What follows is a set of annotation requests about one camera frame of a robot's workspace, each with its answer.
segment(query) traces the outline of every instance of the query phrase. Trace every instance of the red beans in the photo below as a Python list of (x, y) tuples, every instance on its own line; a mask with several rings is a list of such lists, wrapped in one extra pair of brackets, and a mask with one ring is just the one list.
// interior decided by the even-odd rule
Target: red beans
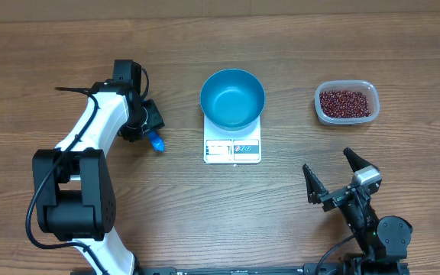
[(370, 116), (367, 97), (362, 92), (330, 90), (320, 93), (320, 105), (331, 118), (363, 118)]

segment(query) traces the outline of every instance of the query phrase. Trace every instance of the plastic container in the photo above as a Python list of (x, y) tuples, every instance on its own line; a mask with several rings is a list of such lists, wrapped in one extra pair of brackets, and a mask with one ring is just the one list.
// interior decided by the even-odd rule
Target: plastic container
[[(320, 93), (330, 90), (348, 90), (352, 92), (362, 92), (367, 97), (367, 104), (370, 116), (363, 118), (331, 118), (324, 114), (320, 105)], [(321, 84), (315, 92), (315, 110), (320, 123), (324, 125), (356, 125), (373, 121), (380, 113), (380, 99), (374, 86), (364, 80), (335, 80)]]

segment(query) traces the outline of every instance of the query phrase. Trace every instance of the blue bowl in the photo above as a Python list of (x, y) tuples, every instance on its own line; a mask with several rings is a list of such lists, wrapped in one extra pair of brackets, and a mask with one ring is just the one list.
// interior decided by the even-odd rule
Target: blue bowl
[(266, 104), (266, 94), (251, 73), (226, 69), (206, 80), (199, 104), (213, 124), (235, 131), (246, 128), (259, 117)]

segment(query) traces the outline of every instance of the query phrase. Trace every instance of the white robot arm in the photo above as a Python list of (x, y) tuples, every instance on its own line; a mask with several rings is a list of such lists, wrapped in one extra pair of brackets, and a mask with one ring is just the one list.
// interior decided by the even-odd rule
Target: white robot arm
[[(142, 71), (147, 77), (143, 95)], [(87, 94), (88, 105), (66, 138), (53, 150), (34, 155), (36, 193), (27, 214), (28, 237), (44, 249), (74, 246), (95, 274), (132, 275), (138, 263), (113, 227), (116, 201), (105, 157), (116, 134), (127, 141), (148, 137), (155, 150), (164, 150), (156, 132), (164, 126), (163, 119), (154, 101), (144, 100), (147, 72), (132, 60), (116, 60), (112, 79), (91, 89), (58, 89)], [(70, 180), (80, 180), (81, 190), (59, 189), (59, 183)], [(34, 239), (28, 222), (33, 205), (40, 229), (69, 245), (40, 244)]]

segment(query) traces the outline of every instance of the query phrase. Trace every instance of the white scale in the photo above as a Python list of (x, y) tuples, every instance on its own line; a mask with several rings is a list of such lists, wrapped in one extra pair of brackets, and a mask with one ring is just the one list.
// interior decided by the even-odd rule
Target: white scale
[(223, 130), (205, 116), (203, 160), (206, 163), (260, 163), (260, 117), (237, 131)]

